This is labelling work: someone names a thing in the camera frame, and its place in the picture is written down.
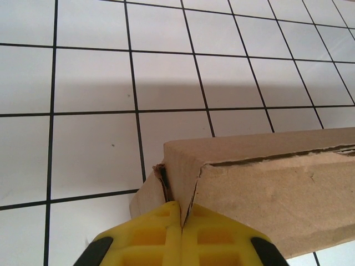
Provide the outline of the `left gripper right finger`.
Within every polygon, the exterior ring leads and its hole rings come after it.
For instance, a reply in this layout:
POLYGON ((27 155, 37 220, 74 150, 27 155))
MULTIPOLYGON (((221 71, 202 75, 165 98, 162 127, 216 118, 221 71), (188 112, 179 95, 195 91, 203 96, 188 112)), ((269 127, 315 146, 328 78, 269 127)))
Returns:
POLYGON ((265 234, 194 204, 182 229, 182 265, 288 265, 265 234))

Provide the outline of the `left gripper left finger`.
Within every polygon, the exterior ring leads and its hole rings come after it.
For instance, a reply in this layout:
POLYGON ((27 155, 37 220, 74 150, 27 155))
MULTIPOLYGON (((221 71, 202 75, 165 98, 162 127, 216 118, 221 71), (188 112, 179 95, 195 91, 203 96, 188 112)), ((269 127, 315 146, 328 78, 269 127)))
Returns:
POLYGON ((176 201, 97 235, 75 265, 180 265, 180 207, 176 201))

